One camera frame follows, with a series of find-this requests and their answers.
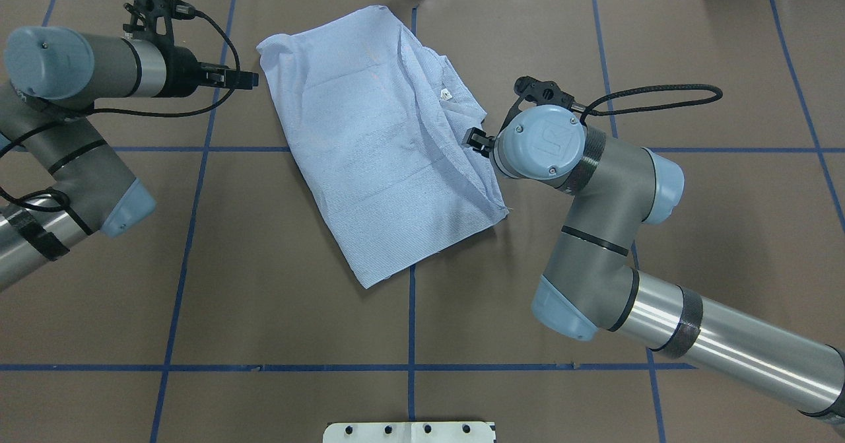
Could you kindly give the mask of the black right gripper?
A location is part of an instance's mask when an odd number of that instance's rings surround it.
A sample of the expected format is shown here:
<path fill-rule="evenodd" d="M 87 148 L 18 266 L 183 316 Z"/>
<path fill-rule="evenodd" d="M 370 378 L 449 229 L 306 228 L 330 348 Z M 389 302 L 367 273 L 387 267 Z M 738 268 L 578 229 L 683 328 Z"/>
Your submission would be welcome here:
<path fill-rule="evenodd" d="M 494 152 L 495 143 L 495 136 L 488 135 L 477 127 L 469 128 L 462 139 L 463 147 L 471 149 L 486 159 L 489 159 Z"/>

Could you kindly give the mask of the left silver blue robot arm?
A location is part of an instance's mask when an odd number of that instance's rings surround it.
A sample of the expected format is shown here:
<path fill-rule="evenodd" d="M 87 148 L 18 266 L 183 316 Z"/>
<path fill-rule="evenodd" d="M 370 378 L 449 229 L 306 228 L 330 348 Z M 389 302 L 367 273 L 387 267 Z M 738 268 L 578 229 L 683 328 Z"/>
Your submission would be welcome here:
<path fill-rule="evenodd" d="M 183 98 L 196 88 L 252 89 L 257 73 L 198 61 L 166 35 L 126 38 L 64 27 L 13 30 L 4 52 L 2 153 L 24 149 L 54 184 L 2 193 L 2 289 L 66 256 L 87 236 L 119 236 L 156 208 L 88 118 L 99 99 Z"/>

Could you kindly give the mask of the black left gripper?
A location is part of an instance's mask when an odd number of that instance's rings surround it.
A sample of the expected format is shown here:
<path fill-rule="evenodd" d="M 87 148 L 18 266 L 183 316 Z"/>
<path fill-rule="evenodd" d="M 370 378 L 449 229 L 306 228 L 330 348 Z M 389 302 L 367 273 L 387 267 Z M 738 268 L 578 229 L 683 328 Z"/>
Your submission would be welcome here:
<path fill-rule="evenodd" d="M 162 54 L 166 65 L 163 98 L 185 98 L 199 87 L 246 89 L 259 85 L 259 75 L 224 65 L 200 62 L 187 48 L 172 47 Z"/>

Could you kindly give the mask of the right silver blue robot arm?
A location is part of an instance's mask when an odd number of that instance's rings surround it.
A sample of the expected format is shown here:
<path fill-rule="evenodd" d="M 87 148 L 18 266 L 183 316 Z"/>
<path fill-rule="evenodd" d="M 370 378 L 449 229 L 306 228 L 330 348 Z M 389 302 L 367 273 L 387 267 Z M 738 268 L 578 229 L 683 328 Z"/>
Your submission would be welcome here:
<path fill-rule="evenodd" d="M 679 165 L 554 105 L 519 112 L 494 137 L 471 128 L 463 142 L 507 178 L 573 197 L 532 299 L 538 322 L 579 341 L 600 329 L 621 333 L 843 425 L 842 350 L 628 266 L 639 228 L 666 221 L 680 202 Z"/>

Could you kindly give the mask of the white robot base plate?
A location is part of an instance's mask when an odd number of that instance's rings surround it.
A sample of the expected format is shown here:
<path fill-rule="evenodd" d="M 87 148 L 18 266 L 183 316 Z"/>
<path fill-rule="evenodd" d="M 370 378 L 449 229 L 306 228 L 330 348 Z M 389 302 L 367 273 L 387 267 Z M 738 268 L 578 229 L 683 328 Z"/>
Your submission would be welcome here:
<path fill-rule="evenodd" d="M 484 421 L 353 422 L 326 427 L 323 442 L 497 442 Z"/>

